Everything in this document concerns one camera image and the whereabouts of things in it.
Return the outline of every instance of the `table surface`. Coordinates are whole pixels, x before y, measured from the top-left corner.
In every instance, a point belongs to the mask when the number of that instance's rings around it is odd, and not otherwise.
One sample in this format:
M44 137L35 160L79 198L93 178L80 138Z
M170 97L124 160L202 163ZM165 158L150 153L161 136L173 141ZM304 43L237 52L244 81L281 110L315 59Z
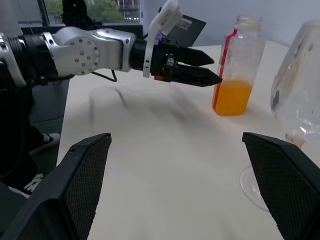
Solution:
M217 72L221 46L197 49ZM282 240L271 215L242 192L240 174L250 165L243 132L284 138L270 94L287 50L266 43L242 116L215 114L214 87L159 82L140 71L117 72L117 83L92 74L70 80L58 163L82 139L112 135L88 239Z

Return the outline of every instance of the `glass base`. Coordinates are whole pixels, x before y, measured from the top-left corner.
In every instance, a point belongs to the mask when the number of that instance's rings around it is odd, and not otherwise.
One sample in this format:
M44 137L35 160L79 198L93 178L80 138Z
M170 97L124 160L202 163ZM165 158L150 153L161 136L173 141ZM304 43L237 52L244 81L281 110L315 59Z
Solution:
M244 194L260 209L269 212L262 198L252 166L247 167L240 175L240 184Z

